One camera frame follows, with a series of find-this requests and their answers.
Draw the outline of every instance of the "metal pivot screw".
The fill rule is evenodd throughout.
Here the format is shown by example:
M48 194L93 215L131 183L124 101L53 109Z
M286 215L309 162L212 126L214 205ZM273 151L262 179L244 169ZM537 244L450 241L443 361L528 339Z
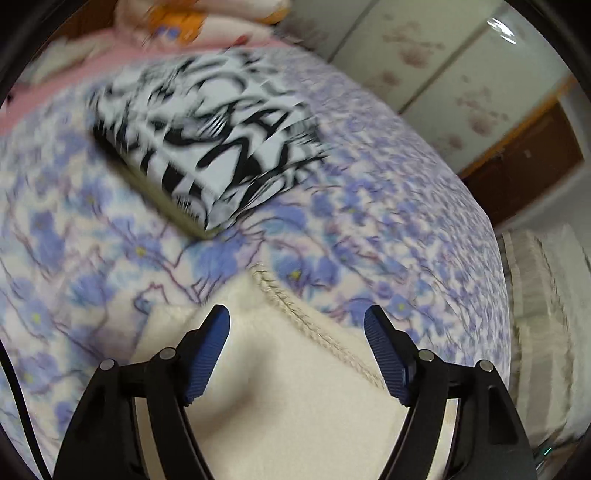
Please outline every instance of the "metal pivot screw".
M112 358L108 358L107 360L103 360L100 365L99 368L103 371L107 371L107 370L111 370L111 368L113 368L115 366L115 360L113 360Z
M433 359L435 358L435 354L431 350L427 350L427 349L419 350L418 357L421 360L425 360L426 362L432 362Z
M177 351L174 348L172 348L171 346L168 346L168 347L163 348L162 350L160 350L160 353L158 354L158 356L162 360L170 360L176 354L177 354Z
M482 368L485 372L492 372L495 369L495 366L488 360L480 360L478 365L480 365L480 368Z

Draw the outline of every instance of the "blue gripper pad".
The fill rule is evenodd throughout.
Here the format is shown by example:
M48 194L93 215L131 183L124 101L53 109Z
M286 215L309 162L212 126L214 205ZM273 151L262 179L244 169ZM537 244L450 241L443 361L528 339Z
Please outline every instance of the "blue gripper pad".
M390 395L407 405L410 398L407 368L371 309L365 312L363 329Z
M207 382L212 376L213 367L216 366L217 359L220 357L230 333L230 312L228 309L222 305L216 305L212 310L212 313L214 312L215 316L211 319L208 317L204 322L204 324L208 322L210 325L208 325L205 338L189 368L189 384L184 393L187 405L203 395Z

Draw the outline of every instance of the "white towel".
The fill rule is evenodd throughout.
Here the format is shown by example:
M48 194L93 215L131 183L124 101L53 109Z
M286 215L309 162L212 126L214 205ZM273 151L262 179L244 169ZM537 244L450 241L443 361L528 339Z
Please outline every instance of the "white towel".
M293 298L261 265L202 308L154 307L133 361L176 346L216 303L230 311L230 334L187 409L216 480L379 478L407 408L385 389L362 331ZM149 476L164 479L145 401L137 406ZM445 467L455 414L449 401L430 479Z

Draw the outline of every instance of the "floral bedsheet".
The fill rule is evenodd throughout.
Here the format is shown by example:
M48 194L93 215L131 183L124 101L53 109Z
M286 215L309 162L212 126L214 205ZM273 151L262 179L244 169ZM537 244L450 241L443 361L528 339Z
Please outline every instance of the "floral bedsheet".
M462 182L411 128L296 48L261 50L313 107L322 170L207 242L180 233L89 135L100 79L67 89L0 140L0 336L48 464L97 364L125 363L153 304L204 303L262 262L344 325L380 304L447 361L509 374L498 246ZM0 421L30 454L3 376Z

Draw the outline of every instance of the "black and white patterned bag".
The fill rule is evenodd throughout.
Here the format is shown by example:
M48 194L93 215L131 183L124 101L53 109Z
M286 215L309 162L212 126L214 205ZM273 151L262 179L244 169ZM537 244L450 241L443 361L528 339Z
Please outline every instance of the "black and white patterned bag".
M90 104L95 135L205 232L303 181L327 151L309 107L243 50L128 67Z

